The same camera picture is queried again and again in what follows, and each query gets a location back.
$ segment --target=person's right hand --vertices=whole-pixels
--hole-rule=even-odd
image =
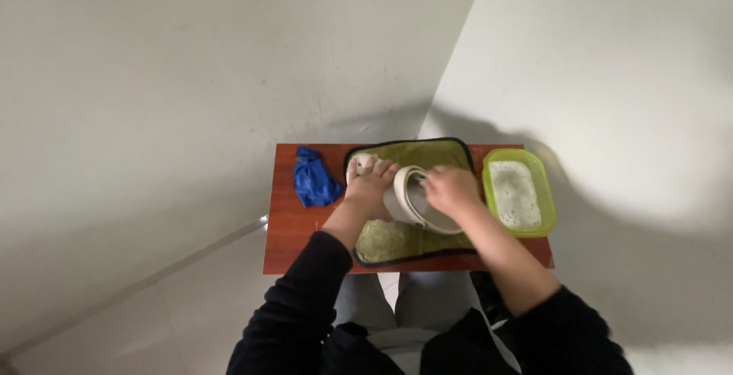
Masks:
[[[427,202],[453,220],[474,205],[483,207],[476,178],[467,170],[435,166],[422,185]]]

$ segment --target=person's left hand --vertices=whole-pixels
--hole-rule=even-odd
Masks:
[[[353,200],[361,207],[364,207],[369,214],[370,220],[391,221],[387,207],[384,206],[383,195],[387,187],[394,182],[394,176],[402,167],[391,160],[381,161],[376,164],[377,155],[364,164],[361,175],[356,174],[356,159],[349,162],[347,176],[349,186],[346,188],[344,200]]]

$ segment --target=hand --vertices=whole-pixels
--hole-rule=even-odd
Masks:
[[[422,183],[427,202],[457,222],[456,217],[466,209],[483,207],[476,178],[467,170],[453,166],[435,166]]]
[[[377,155],[372,155],[364,164],[362,174],[357,175],[356,159],[351,159],[347,171],[349,186],[346,188],[344,200],[356,201],[364,207],[370,220],[391,221],[392,216],[384,206],[383,195],[387,187],[394,182],[394,175],[402,167],[396,163],[393,164],[391,160],[384,160],[376,164],[377,160]]]

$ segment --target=black sleeve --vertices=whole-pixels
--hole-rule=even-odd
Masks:
[[[316,232],[254,311],[227,374],[317,373],[341,282],[352,267],[340,241]]]
[[[598,312],[564,286],[513,324],[527,375],[633,373]]]

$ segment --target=soap suds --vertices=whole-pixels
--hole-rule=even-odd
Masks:
[[[542,224],[537,193],[526,164],[491,162],[491,187],[499,220],[514,230],[535,230]]]

